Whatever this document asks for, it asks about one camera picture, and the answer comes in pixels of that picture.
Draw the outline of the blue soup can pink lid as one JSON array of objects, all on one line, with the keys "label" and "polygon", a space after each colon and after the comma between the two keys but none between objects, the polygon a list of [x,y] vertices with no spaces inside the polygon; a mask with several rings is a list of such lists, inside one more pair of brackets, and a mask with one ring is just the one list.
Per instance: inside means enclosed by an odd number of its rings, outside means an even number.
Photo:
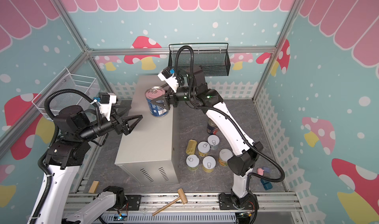
[{"label": "blue soup can pink lid", "polygon": [[166,90],[162,87],[151,87],[145,92],[150,112],[154,117],[163,117],[168,114],[165,95]]}]

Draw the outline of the peach fruit can plastic lid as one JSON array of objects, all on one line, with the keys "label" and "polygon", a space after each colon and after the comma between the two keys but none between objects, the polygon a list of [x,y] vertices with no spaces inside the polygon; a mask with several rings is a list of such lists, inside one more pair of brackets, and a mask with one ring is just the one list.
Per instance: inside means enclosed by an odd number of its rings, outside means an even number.
[{"label": "peach fruit can plastic lid", "polygon": [[221,166],[228,166],[228,160],[233,157],[232,151],[229,149],[222,149],[219,152],[218,162]]}]

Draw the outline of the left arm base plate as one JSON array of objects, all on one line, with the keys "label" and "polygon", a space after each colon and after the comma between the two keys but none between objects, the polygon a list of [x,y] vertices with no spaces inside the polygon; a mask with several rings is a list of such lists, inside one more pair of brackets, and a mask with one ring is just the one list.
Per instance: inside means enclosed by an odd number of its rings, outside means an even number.
[{"label": "left arm base plate", "polygon": [[141,195],[127,194],[121,198],[119,204],[116,206],[117,211],[139,211],[141,205]]}]

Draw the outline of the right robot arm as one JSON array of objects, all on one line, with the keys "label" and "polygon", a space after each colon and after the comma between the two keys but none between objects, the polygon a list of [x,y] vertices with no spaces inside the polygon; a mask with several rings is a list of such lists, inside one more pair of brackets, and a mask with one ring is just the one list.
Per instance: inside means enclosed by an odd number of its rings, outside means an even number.
[{"label": "right robot arm", "polygon": [[[214,89],[209,89],[202,66],[194,64],[194,50],[184,45],[175,56],[174,66],[164,68],[158,77],[169,86],[162,96],[152,100],[152,104],[170,110],[180,101],[190,103],[190,108],[201,110],[211,119],[231,146],[234,155],[227,163],[234,173],[234,183],[228,202],[236,209],[253,204],[259,208],[256,196],[250,190],[251,177],[268,182],[280,183],[285,178],[283,168],[263,153],[261,142],[251,139],[230,114],[223,98]],[[278,178],[266,177],[253,171],[258,158],[264,158],[274,165],[280,173]]]}]

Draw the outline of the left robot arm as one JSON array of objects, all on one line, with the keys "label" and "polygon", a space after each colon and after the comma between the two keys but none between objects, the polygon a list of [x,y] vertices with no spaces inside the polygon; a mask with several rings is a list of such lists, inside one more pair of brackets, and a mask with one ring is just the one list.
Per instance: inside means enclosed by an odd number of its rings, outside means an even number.
[{"label": "left robot arm", "polygon": [[[79,95],[94,108],[84,110],[80,105],[71,105],[54,115],[50,103],[67,93]],[[90,143],[111,131],[128,135],[143,119],[142,115],[123,118],[115,109],[116,103],[114,94],[100,93],[90,98],[75,89],[58,90],[46,98],[44,109],[54,123],[54,133],[48,149],[38,160],[44,177],[28,221],[30,224],[91,224],[95,220],[103,223],[103,213],[109,209],[120,212],[127,207],[129,202],[124,189],[108,186],[80,211],[63,217],[71,185],[91,148]]]}]

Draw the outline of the dark blue chopped tomato can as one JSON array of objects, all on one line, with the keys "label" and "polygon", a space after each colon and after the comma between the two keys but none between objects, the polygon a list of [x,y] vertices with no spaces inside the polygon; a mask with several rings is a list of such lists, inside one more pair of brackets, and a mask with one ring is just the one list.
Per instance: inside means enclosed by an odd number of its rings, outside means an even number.
[{"label": "dark blue chopped tomato can", "polygon": [[218,126],[211,120],[208,120],[207,123],[207,133],[209,135],[216,135],[218,132]]}]

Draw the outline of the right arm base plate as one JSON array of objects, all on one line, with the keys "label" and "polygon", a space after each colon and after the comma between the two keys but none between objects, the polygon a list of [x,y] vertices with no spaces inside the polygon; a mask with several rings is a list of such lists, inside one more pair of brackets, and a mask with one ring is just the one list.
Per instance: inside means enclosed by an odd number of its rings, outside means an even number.
[{"label": "right arm base plate", "polygon": [[257,196],[255,194],[247,194],[243,198],[239,198],[233,192],[220,193],[218,196],[220,210],[259,210]]}]

